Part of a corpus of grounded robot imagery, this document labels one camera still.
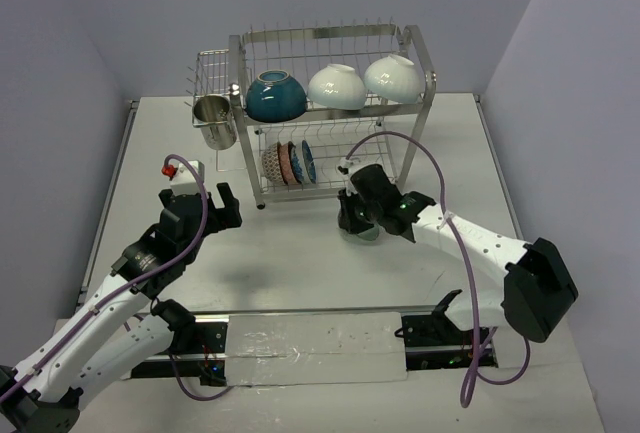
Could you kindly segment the pale green bowl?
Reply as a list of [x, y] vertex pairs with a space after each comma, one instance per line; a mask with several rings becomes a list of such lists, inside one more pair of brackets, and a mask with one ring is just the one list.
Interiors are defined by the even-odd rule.
[[380, 229], [374, 226], [366, 231], [359, 233], [350, 233], [346, 230], [340, 230], [340, 234], [345, 241], [356, 244], [373, 244], [378, 241]]

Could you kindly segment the geometric patterned bowl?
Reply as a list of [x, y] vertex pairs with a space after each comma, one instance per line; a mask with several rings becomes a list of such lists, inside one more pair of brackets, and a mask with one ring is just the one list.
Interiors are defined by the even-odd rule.
[[284, 185], [284, 179], [280, 167], [279, 144], [273, 143], [261, 154], [261, 166], [264, 177], [276, 186]]

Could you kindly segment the blue patterned bowl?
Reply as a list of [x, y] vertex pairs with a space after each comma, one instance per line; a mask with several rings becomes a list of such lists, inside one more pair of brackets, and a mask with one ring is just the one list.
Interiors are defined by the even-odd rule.
[[316, 173], [315, 160], [311, 151], [311, 147], [309, 146], [306, 140], [302, 140], [299, 144], [299, 147], [301, 148], [301, 151], [302, 151], [304, 169], [306, 171], [307, 177], [309, 178], [311, 184], [316, 184], [317, 173]]

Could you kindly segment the floral patterned dark bowl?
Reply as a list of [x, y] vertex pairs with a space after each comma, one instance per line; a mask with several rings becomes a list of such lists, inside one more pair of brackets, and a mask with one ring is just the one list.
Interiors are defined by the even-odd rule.
[[278, 146], [278, 157], [279, 157], [281, 176], [286, 185], [301, 184], [293, 168], [293, 162], [292, 162], [293, 148], [294, 146], [291, 142], [280, 143]]

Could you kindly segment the white bowl top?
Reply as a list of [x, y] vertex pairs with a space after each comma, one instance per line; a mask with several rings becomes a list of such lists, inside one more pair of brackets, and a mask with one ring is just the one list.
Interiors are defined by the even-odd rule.
[[367, 89], [353, 67], [328, 64], [309, 81], [307, 97], [331, 109], [355, 111], [364, 107]]

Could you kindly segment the white bowl dark rim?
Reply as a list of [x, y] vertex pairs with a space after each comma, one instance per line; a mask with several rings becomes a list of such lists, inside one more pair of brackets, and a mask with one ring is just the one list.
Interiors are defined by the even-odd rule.
[[375, 95], [399, 104], [417, 103], [425, 89], [425, 79], [415, 64], [397, 54], [373, 62], [363, 82]]

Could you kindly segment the teal bowl tan interior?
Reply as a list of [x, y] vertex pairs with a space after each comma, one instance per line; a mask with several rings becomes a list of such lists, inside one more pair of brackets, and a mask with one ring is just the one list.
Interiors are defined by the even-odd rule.
[[302, 85], [284, 70], [260, 73], [248, 88], [245, 111], [262, 123], [282, 123], [302, 116], [307, 96]]

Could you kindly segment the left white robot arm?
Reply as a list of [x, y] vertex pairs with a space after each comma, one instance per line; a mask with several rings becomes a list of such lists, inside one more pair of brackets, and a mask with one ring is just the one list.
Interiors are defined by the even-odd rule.
[[226, 183], [223, 205], [199, 194], [160, 192], [160, 219], [124, 249], [94, 295], [50, 340], [1, 369], [1, 414], [19, 432], [68, 432], [103, 389], [147, 358], [187, 353], [215, 339], [164, 288], [195, 261], [203, 239], [242, 224]]

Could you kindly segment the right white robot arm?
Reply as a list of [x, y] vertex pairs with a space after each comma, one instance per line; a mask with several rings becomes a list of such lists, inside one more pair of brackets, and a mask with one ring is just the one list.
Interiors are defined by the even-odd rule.
[[498, 289], [470, 289], [445, 301], [434, 320], [439, 340], [455, 344], [474, 327], [509, 326], [544, 343], [579, 293], [551, 241], [533, 242], [492, 232], [447, 210], [422, 193], [401, 192], [379, 164], [337, 168], [345, 180], [338, 193], [338, 225], [352, 237], [373, 241], [380, 231], [435, 248], [493, 281]]

